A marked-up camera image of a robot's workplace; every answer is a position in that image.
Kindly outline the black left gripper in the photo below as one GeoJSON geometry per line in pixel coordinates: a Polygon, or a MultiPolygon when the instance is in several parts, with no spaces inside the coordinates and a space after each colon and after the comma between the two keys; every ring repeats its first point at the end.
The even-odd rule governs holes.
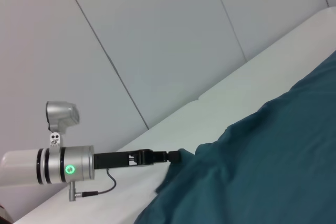
{"type": "Polygon", "coordinates": [[[93,156],[94,169],[123,168],[165,162],[178,164],[181,161],[182,155],[180,151],[153,152],[150,149],[127,152],[98,153],[94,154],[93,156]]]}

